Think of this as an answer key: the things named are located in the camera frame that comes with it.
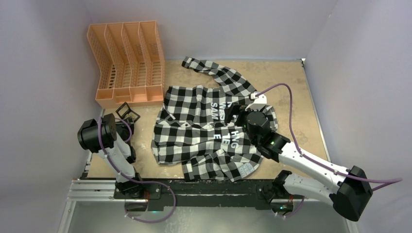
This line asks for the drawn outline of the small black frame stand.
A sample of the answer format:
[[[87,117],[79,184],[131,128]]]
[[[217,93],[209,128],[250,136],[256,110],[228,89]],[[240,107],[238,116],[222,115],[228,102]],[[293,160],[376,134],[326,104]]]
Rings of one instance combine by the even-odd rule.
[[[136,123],[140,119],[140,115],[133,111],[127,102],[124,102],[115,112],[126,122]]]

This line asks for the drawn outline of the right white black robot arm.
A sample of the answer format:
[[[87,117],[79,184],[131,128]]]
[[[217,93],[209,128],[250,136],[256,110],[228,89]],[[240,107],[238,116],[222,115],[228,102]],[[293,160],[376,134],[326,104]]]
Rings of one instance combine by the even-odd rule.
[[[273,192],[283,198],[299,195],[329,204],[342,217],[359,221],[373,195],[370,182],[358,166],[346,168],[323,160],[275,132],[261,111],[246,105],[225,108],[225,123],[242,127],[251,143],[265,158],[294,167],[309,177],[300,177],[283,170],[273,180]]]

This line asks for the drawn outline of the black white plaid shirt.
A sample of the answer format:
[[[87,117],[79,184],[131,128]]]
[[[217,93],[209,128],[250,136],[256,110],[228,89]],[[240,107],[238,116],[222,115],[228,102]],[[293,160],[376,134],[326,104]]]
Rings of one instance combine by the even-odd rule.
[[[210,75],[217,88],[170,86],[151,142],[160,165],[181,164],[184,178],[237,181],[260,165],[263,155],[242,126],[225,124],[225,109],[248,105],[256,89],[236,70],[186,57],[182,66]]]

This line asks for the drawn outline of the orange plastic file organizer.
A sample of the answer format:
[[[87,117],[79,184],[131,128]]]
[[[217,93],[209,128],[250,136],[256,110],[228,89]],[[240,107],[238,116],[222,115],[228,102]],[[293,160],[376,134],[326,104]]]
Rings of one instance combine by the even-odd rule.
[[[166,65],[156,21],[91,24],[86,36],[100,70],[95,100],[102,108],[163,103]]]

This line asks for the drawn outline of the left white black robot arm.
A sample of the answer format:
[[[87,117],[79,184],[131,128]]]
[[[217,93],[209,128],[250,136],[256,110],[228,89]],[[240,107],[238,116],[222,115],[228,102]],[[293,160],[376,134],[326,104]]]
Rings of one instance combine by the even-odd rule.
[[[100,156],[116,174],[115,187],[124,196],[138,199],[145,192],[142,178],[132,164],[136,151],[131,145],[134,122],[107,114],[99,120],[90,119],[81,125],[77,137],[80,146]]]

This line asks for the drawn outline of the black aluminium mounting rail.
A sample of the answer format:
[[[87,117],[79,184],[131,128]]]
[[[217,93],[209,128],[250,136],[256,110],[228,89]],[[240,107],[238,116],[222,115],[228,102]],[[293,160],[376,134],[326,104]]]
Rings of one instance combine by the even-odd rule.
[[[121,194],[113,178],[88,178],[72,181],[68,200],[124,203],[129,211],[163,211],[166,207],[252,207],[271,210],[280,204],[299,202],[301,195],[276,191],[268,179],[230,181],[195,181],[154,179],[143,191]]]

